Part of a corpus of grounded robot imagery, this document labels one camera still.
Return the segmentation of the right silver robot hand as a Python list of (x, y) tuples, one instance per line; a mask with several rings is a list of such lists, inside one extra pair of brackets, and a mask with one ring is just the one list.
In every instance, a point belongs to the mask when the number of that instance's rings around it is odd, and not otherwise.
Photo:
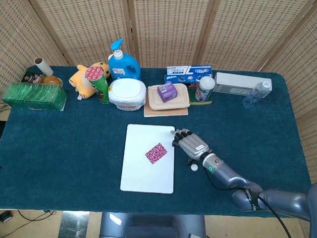
[(197, 134), (188, 129), (171, 130), (170, 133), (174, 136), (172, 146), (180, 147), (189, 156), (186, 165), (191, 165), (194, 161), (202, 161), (204, 156), (212, 152)]

